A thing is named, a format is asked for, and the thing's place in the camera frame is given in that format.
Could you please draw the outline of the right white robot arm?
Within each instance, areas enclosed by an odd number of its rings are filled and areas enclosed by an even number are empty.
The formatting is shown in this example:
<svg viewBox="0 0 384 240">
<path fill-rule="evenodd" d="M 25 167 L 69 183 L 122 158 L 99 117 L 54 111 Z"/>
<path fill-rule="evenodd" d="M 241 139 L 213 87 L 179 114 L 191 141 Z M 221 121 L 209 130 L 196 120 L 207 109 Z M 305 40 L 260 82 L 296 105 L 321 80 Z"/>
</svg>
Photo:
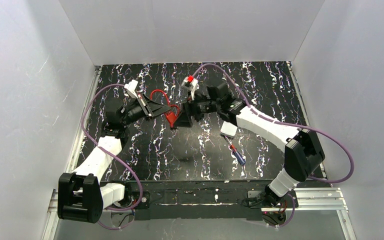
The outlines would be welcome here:
<svg viewBox="0 0 384 240">
<path fill-rule="evenodd" d="M 233 97 L 227 84 L 207 87 L 208 94 L 198 91 L 198 81 L 186 78 L 181 87 L 188 97 L 181 105 L 172 128 L 193 126 L 205 114 L 217 113 L 223 120 L 220 134 L 227 141 L 234 138 L 238 128 L 263 137 L 284 153 L 284 165 L 277 176 L 253 199 L 251 204 L 276 205 L 291 190 L 311 176 L 325 159 L 317 133 L 302 126 L 289 126 L 247 106 L 244 100 Z"/>
</svg>

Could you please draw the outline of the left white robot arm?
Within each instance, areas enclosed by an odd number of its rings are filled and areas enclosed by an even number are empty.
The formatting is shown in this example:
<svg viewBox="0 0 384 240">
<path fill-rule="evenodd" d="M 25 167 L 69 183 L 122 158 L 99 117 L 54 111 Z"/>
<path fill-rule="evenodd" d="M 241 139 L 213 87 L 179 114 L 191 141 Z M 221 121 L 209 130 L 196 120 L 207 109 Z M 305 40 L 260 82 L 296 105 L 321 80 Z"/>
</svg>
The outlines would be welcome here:
<svg viewBox="0 0 384 240">
<path fill-rule="evenodd" d="M 124 184 L 101 185 L 100 181 L 127 143 L 128 126 L 142 118 L 151 120 L 168 113 L 171 107 L 143 94 L 127 105 L 122 103 L 117 99 L 105 108 L 97 146 L 73 172 L 65 172 L 59 177 L 57 214 L 60 219 L 96 223 L 105 208 L 130 196 Z"/>
</svg>

